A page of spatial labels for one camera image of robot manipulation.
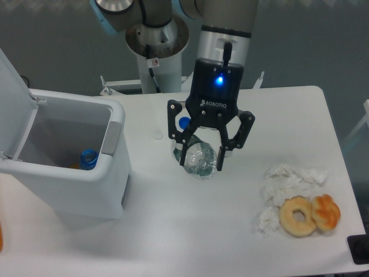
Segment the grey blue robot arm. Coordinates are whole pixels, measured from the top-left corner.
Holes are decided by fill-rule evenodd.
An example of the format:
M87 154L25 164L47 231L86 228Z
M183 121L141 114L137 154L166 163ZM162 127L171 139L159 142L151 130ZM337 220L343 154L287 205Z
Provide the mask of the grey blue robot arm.
M167 104L168 135L186 156L198 128L217 130L216 167L240 149L255 117L238 109L238 95L257 13L257 1L92 1L108 32L125 32L131 50L145 58L158 93L164 79L155 72L162 59L179 54L189 41L183 16L202 20L189 97Z

